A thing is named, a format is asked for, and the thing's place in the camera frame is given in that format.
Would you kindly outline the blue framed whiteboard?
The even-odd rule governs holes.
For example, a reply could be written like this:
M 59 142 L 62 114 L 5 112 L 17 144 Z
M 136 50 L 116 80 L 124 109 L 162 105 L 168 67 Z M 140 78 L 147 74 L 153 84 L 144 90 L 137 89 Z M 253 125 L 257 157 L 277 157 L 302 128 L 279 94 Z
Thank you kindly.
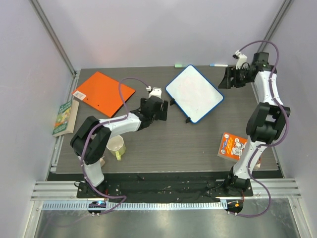
M 223 94 L 191 64 L 165 90 L 192 123 L 200 122 L 224 100 Z

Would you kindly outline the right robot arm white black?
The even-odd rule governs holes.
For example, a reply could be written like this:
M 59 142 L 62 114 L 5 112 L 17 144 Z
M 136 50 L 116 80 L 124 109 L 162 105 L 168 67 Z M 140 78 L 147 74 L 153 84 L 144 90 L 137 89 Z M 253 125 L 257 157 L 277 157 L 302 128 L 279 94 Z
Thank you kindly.
M 290 108 L 285 107 L 279 97 L 276 66 L 269 64 L 269 54 L 255 53 L 252 63 L 247 56 L 237 51 L 235 66 L 226 69 L 220 89 L 240 88 L 253 83 L 259 102 L 246 126 L 246 147 L 238 162 L 231 168 L 223 189 L 230 196 L 240 195 L 251 188 L 251 174 L 263 151 L 276 142 L 284 131 Z

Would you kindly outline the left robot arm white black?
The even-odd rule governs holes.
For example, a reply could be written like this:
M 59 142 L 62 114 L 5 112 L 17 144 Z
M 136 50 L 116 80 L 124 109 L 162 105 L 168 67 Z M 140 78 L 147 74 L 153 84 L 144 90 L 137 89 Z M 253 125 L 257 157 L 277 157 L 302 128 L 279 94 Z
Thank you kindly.
M 127 115 L 101 120 L 87 117 L 70 141 L 70 146 L 80 159 L 84 178 L 89 183 L 88 192 L 95 198 L 105 193 L 104 174 L 100 158 L 104 154 L 108 141 L 116 136 L 140 131 L 154 121 L 167 120 L 168 101 L 157 96 L 141 98 L 140 107 Z

